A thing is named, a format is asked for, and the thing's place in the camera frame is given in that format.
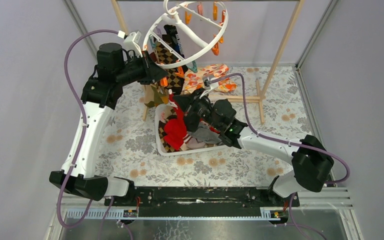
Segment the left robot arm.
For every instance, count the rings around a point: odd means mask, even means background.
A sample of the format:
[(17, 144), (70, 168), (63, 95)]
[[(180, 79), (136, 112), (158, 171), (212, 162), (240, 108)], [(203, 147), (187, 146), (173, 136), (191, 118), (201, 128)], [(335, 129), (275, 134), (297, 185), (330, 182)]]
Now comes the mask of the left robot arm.
[(146, 50), (129, 56), (118, 43), (102, 44), (96, 57), (79, 99), (80, 119), (70, 152), (61, 169), (50, 173), (49, 182), (68, 194), (94, 201), (114, 196), (128, 206), (135, 200), (134, 182), (96, 174), (99, 145), (123, 88), (135, 82), (154, 84), (168, 73)]

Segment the red sock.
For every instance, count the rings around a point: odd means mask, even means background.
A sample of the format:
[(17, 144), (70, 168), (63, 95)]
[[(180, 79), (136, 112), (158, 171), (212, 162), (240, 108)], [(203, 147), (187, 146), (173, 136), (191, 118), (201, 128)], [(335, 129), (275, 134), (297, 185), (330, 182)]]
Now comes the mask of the red sock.
[(187, 133), (187, 128), (184, 123), (184, 112), (174, 100), (174, 94), (170, 92), (168, 99), (168, 103), (174, 109), (176, 116), (170, 118), (165, 124), (165, 136), (163, 139), (176, 151), (180, 151), (182, 147), (186, 146), (186, 143), (190, 140), (191, 136)]

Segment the orange clothes peg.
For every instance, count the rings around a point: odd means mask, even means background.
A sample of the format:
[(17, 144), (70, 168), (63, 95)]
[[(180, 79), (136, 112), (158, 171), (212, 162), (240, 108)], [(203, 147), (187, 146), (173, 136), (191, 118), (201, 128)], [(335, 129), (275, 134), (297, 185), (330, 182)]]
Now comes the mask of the orange clothes peg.
[(168, 86), (168, 77), (165, 76), (159, 81), (159, 85), (163, 88), (166, 88)]

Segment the white round clip hanger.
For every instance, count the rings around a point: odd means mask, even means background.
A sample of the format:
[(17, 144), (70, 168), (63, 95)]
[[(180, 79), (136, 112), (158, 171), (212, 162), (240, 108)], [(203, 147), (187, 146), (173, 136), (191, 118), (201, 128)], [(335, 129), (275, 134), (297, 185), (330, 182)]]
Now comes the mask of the white round clip hanger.
[[(183, 65), (188, 65), (194, 62), (195, 60), (199, 59), (200, 57), (202, 57), (207, 52), (215, 49), (216, 45), (221, 42), (221, 39), (224, 36), (224, 33), (229, 23), (228, 9), (225, 3), (222, 1), (215, 2), (215, 5), (221, 9), (221, 14), (219, 14), (219, 16), (221, 17), (220, 21), (206, 17), (200, 14), (197, 10), (193, 10), (189, 8), (189, 5), (199, 4), (198, 1), (184, 1), (176, 4), (171, 8), (168, 7), (168, 4), (169, 2), (167, 0), (164, 0), (162, 2), (163, 13), (155, 20), (155, 22), (151, 25), (147, 33), (145, 33), (142, 46), (140, 47), (142, 51), (145, 51), (145, 52), (148, 51), (149, 50), (148, 45), (151, 43), (152, 39), (155, 39), (157, 42), (161, 43), (168, 50), (169, 53), (173, 54), (177, 58), (177, 61), (175, 63), (170, 63), (170, 64), (159, 63), (158, 66), (162, 69), (174, 69), (177, 67), (181, 67)], [(215, 27), (215, 29), (218, 32), (215, 34), (213, 39), (210, 42), (206, 42), (205, 40), (200, 38), (186, 24), (186, 22), (182, 20), (182, 18), (180, 17), (181, 10), (184, 10), (187, 13), (198, 17), (198, 19), (201, 22), (208, 23), (210, 26)], [(157, 33), (155, 32), (160, 22), (164, 22), (169, 25), (174, 25), (178, 30), (183, 32), (194, 44), (200, 47), (200, 50), (187, 58), (181, 56), (180, 53), (176, 52), (171, 46), (165, 43), (162, 37), (157, 35)]]

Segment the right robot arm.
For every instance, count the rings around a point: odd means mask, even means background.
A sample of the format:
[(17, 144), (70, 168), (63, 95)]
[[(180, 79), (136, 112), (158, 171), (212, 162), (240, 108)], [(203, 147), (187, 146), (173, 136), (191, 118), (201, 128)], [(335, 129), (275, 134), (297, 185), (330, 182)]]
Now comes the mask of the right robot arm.
[(295, 192), (319, 193), (322, 190), (334, 161), (315, 136), (286, 139), (257, 133), (249, 123), (236, 118), (237, 112), (227, 99), (212, 103), (207, 96), (202, 96), (203, 92), (199, 89), (172, 98), (183, 113), (188, 131), (195, 132), (199, 123), (205, 122), (219, 133), (221, 142), (228, 147), (261, 152), (292, 165), (292, 171), (275, 177), (270, 184), (266, 198), (271, 205), (281, 205)]

